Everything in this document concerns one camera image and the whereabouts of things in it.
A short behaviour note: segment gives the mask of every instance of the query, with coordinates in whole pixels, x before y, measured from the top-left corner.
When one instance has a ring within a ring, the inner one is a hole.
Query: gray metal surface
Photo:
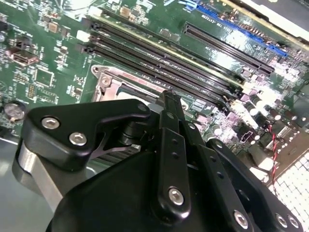
[[[87,179],[86,169],[78,172],[62,171],[47,160],[30,152],[24,143],[20,149],[18,162],[23,170],[31,174],[53,212],[65,194]]]
[[[53,213],[46,200],[16,181],[12,163],[17,146],[0,140],[0,231],[44,232]],[[91,163],[87,177],[107,168]]]

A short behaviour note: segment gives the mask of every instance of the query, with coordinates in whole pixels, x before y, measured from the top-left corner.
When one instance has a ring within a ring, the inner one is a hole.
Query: blue pcie slot
[[[253,35],[251,34],[250,32],[242,29],[241,27],[235,25],[234,23],[231,23],[230,21],[228,20],[223,20],[221,19],[217,13],[215,12],[212,12],[206,8],[204,8],[203,6],[201,5],[198,5],[197,10],[199,10],[200,12],[210,16],[211,18],[221,22],[222,24],[234,29],[234,30],[238,30],[239,32],[241,32],[242,34],[246,35],[247,37],[249,37],[250,39],[253,39],[254,41],[258,42],[259,44],[261,44],[262,46],[265,46],[267,49],[271,50],[272,52],[280,55],[280,56],[283,56],[283,57],[287,57],[288,54],[283,52],[281,49],[277,48],[276,46],[274,45],[271,45],[271,44],[266,44],[264,43],[264,40],[256,35]]]

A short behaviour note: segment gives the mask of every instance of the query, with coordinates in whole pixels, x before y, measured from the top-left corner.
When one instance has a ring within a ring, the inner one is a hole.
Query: white grid
[[[305,154],[275,184],[278,198],[309,232],[309,153]]]

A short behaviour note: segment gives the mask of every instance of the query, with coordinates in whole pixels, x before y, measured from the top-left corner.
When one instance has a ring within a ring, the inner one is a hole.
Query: motherboard
[[[137,98],[158,110],[172,89],[205,141],[289,153],[308,139],[295,110],[308,63],[308,42],[228,0],[0,0],[0,136],[18,138],[34,107]]]

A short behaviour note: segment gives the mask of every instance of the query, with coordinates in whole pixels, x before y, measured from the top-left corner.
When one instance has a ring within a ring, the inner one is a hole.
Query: black ram slot
[[[197,62],[197,63],[199,63],[199,64],[201,64],[201,65],[203,65],[205,67],[211,68],[211,69],[213,69],[213,70],[215,70],[215,71],[217,71],[217,72],[219,72],[219,73],[221,73],[223,75],[231,76],[231,77],[237,79],[240,84],[242,84],[245,81],[245,79],[243,77],[241,77],[240,75],[238,75],[237,73],[234,73],[234,72],[230,71],[229,69],[221,67],[220,65],[216,64],[215,62],[212,62],[211,60],[207,60],[207,59],[203,58],[203,56],[201,56],[201,55],[199,55],[197,53],[194,53],[191,50],[189,50],[189,49],[187,49],[185,47],[182,47],[182,46],[180,46],[179,44],[177,44],[175,42],[169,41],[167,38],[165,38],[165,37],[163,37],[161,35],[158,35],[158,34],[152,32],[152,31],[150,31],[150,30],[148,30],[148,29],[146,29],[144,27],[141,27],[141,26],[139,26],[139,25],[137,25],[135,23],[132,23],[132,22],[128,21],[127,19],[125,19],[125,18],[123,18],[123,17],[121,17],[121,16],[119,16],[119,15],[113,13],[113,12],[110,12],[110,11],[108,11],[106,9],[102,9],[102,12],[103,12],[102,13],[103,15],[108,15],[108,16],[110,16],[112,18],[115,18],[115,19],[119,20],[120,22],[122,22],[124,24],[127,24],[127,25],[129,25],[129,26],[131,26],[133,28],[136,28],[136,29],[138,29],[141,32],[144,32],[144,33],[146,33],[148,35],[151,35],[154,38],[157,38],[157,39],[159,39],[159,40],[169,44],[170,46],[179,49],[179,51],[182,54],[185,54],[191,60],[193,60],[193,61],[195,61],[195,62]],[[84,26],[92,26],[93,28],[95,28],[92,25],[92,21],[90,21],[89,19],[83,18],[82,19],[82,23],[84,24]],[[95,23],[95,24],[98,27],[100,27],[100,25],[104,24],[104,23],[102,23],[100,21],[97,21],[97,23]]]
[[[185,86],[191,85],[192,89],[203,92],[203,94],[206,94],[211,99],[214,99],[216,101],[220,101],[220,99],[222,99],[222,95],[217,94],[215,92],[210,92],[209,90],[205,89],[204,87],[201,87],[201,86],[197,87],[196,85],[193,85],[192,83],[190,83],[185,78],[182,78],[181,76],[177,75],[176,72],[174,72],[174,73],[170,72],[170,69],[163,66],[160,62],[155,61],[155,60],[151,60],[151,58],[149,58],[149,57],[147,57],[147,56],[145,56],[141,53],[137,53],[136,51],[133,51],[132,49],[130,49],[128,47],[121,46],[121,44],[115,43],[114,41],[100,41],[99,45],[107,46],[107,47],[110,47],[114,50],[117,50],[117,54],[121,54],[122,52],[124,52],[125,54],[129,54],[133,58],[135,58],[137,60],[141,60],[142,63],[146,64],[151,70],[156,70],[157,73],[159,73],[161,75],[165,75],[169,79],[175,78],[176,79],[175,81],[178,84],[182,83]]]
[[[218,40],[209,33],[197,28],[196,26],[186,22],[184,27],[184,34],[192,37],[193,39],[219,51],[222,52],[235,60],[245,64],[253,70],[260,71],[266,75],[270,75],[275,71],[274,68],[269,65],[259,61],[258,59],[247,55],[246,53],[232,47],[231,45]]]
[[[171,68],[170,66],[167,66],[165,64],[163,64],[162,62],[147,56],[141,52],[137,52],[136,50],[133,50],[132,48],[123,45],[119,42],[113,41],[107,37],[93,37],[91,36],[90,41],[95,42],[95,43],[99,43],[101,45],[104,46],[109,46],[113,49],[119,50],[119,52],[125,52],[127,54],[130,54],[132,57],[141,59],[143,62],[148,62],[149,64],[164,70],[166,72],[167,75],[169,76],[175,76],[178,79],[182,80],[183,82],[188,82],[192,85],[198,86],[201,90],[205,91],[205,92],[209,92],[209,95],[211,95],[211,97],[213,98],[213,95],[216,96],[217,99],[222,99],[222,96],[227,95],[226,92],[222,92],[219,91],[218,89],[213,88],[213,86],[208,85],[207,87],[205,87],[203,85],[203,83],[201,83],[198,80],[195,80],[193,78],[188,78],[188,76],[186,74],[183,74],[182,72]]]
[[[150,70],[149,68],[147,68],[146,66],[136,63],[126,57],[122,57],[119,54],[115,54],[110,50],[107,49],[103,49],[100,48],[98,46],[95,47],[91,47],[91,46],[83,46],[78,44],[77,47],[78,50],[81,50],[82,52],[87,52],[87,53],[95,53],[99,56],[102,57],[107,57],[110,58],[112,60],[115,60],[116,62],[122,63],[126,66],[128,66],[131,69],[134,69],[136,72],[138,73],[142,73],[145,76],[148,76],[152,79],[158,79],[160,82],[162,82],[163,84],[167,84],[169,86],[173,86],[176,89],[188,93],[192,96],[195,96],[196,98],[199,98],[205,102],[208,102],[211,105],[217,106],[219,109],[223,109],[225,107],[225,103],[222,101],[217,101],[215,99],[209,98],[208,96],[205,96],[199,92],[196,92],[194,90],[192,90],[190,87],[188,86],[184,86],[180,83],[178,83],[177,81],[171,80],[167,77],[164,77],[162,75],[160,75],[158,72]]]
[[[231,88],[231,84],[223,81],[222,79],[217,78],[216,76],[214,76],[213,74],[209,73],[209,72],[204,72],[186,62],[184,62],[183,60],[173,57],[169,54],[166,54],[164,51],[155,48],[143,41],[137,40],[136,38],[120,31],[120,30],[116,30],[113,27],[109,26],[109,25],[105,25],[104,24],[104,28],[101,29],[96,29],[94,30],[95,32],[98,32],[98,34],[100,34],[100,32],[104,32],[106,34],[111,34],[117,37],[120,37],[136,46],[139,46],[141,48],[143,48],[144,51],[146,51],[147,53],[153,53],[155,56],[160,57],[162,60],[167,61],[171,64],[174,64],[175,66],[179,66],[184,72],[186,72],[187,75],[190,75],[192,78],[195,79],[202,79],[202,81],[206,84],[207,81],[210,81],[212,83],[214,83],[215,85],[218,85],[220,88],[226,89],[230,92],[234,92],[235,88]]]

